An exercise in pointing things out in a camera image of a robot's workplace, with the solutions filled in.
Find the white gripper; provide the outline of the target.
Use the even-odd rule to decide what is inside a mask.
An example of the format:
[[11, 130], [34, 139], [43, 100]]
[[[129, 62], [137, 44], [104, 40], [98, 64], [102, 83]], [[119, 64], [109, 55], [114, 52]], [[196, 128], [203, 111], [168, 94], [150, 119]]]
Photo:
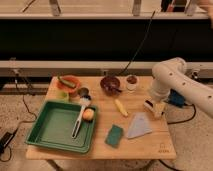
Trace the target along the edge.
[[165, 103], [160, 102], [157, 103], [153, 100], [146, 100], [144, 102], [144, 106], [154, 114], [155, 119], [160, 119], [163, 115]]

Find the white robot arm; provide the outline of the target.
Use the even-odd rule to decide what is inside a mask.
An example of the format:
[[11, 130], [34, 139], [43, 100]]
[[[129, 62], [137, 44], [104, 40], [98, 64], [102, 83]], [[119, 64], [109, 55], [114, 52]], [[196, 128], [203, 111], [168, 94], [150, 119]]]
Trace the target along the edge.
[[151, 101], [156, 104], [166, 100], [173, 89], [213, 119], [213, 89], [186, 76], [186, 70], [187, 63], [179, 57], [156, 63], [148, 89]]

